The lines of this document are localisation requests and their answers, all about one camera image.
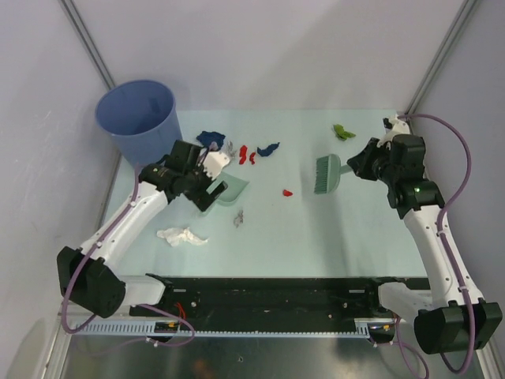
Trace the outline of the white paper scrap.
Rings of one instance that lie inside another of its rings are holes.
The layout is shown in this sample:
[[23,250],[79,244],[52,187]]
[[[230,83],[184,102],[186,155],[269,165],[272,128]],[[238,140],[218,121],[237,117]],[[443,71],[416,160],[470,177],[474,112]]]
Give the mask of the white paper scrap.
[[176,247],[182,243],[188,243],[193,246],[202,246],[208,243],[208,239],[202,239],[196,236],[188,228],[168,228],[159,230],[156,236],[165,240],[170,246]]

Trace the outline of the green dustpan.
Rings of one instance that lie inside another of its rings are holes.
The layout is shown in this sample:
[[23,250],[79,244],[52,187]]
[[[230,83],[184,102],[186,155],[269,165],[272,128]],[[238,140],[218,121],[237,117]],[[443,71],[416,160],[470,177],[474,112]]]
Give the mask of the green dustpan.
[[226,172],[222,172],[217,179],[208,187],[207,191],[211,193],[222,182],[227,184],[227,188],[218,196],[215,203],[221,206],[234,205],[238,198],[249,185],[249,181],[238,178]]

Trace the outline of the blue plastic bucket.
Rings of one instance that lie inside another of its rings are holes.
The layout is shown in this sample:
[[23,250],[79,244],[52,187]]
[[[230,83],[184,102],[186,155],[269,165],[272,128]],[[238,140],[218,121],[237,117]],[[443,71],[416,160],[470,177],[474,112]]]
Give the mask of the blue plastic bucket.
[[183,139],[173,92],[158,81],[130,81],[95,107],[98,126],[132,167],[159,161]]

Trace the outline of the large dark blue scrap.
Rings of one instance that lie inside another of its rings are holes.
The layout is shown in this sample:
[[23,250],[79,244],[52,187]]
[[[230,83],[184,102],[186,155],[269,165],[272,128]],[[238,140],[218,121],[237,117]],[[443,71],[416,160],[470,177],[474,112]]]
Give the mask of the large dark blue scrap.
[[219,151],[223,147],[225,139],[224,134],[215,131],[202,131],[196,137],[198,142],[212,151]]

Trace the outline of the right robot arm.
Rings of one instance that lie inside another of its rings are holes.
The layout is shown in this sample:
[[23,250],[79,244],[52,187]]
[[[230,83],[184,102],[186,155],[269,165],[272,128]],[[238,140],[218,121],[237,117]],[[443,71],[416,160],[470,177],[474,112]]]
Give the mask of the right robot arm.
[[409,322],[421,350],[429,355],[480,350],[503,319],[496,302],[487,302],[470,278],[455,245],[439,187],[425,177],[425,142],[398,134],[387,142],[369,140],[347,163],[358,178],[381,181],[421,255],[431,290],[422,298],[401,282],[388,282],[364,297],[374,317],[391,311]]

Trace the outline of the green paper scrap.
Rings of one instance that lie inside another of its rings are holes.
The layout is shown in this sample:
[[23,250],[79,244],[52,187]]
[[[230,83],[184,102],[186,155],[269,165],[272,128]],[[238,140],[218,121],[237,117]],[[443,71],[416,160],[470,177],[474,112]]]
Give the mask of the green paper scrap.
[[340,124],[334,124],[333,130],[335,132],[335,136],[341,141],[347,141],[349,139],[355,138],[356,134],[350,131],[347,131],[344,126]]

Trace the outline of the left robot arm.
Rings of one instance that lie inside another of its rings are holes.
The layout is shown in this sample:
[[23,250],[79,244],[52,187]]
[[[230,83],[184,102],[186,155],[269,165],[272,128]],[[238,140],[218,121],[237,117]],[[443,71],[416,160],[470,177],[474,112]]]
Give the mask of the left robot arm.
[[132,193],[119,210],[78,248],[64,247],[57,256],[63,306],[73,302],[107,318],[121,306],[147,304],[155,314],[168,314],[174,296],[153,276],[120,276],[117,269],[142,230],[179,196],[202,212],[227,188],[217,178],[229,156],[184,141],[176,141],[161,160],[142,167]]

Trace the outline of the small dark blue scrap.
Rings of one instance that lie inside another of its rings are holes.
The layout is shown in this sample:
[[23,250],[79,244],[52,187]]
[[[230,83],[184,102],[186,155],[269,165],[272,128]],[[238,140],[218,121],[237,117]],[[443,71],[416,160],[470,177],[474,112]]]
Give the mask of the small dark blue scrap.
[[269,144],[267,147],[265,148],[260,148],[258,147],[256,149],[256,153],[261,156],[261,157],[269,157],[278,147],[280,146],[280,143],[277,142],[277,143],[272,143],[272,144]]

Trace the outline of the grey paper scrap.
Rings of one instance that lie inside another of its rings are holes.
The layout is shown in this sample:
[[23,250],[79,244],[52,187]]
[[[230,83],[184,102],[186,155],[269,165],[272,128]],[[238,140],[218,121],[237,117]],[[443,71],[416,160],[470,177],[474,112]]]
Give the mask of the grey paper scrap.
[[234,217],[234,226],[236,228],[240,227],[244,223],[244,211],[240,209],[237,215]]
[[223,151],[226,153],[230,161],[236,159],[237,150],[234,148],[234,143],[232,141],[228,141],[224,144]]

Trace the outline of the green hand brush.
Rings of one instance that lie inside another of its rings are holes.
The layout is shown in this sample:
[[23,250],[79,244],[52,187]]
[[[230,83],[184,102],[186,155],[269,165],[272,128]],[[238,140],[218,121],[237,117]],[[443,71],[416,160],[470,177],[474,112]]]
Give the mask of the green hand brush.
[[314,194],[332,193],[338,188],[341,177],[351,171],[351,167],[343,164],[336,154],[317,158]]

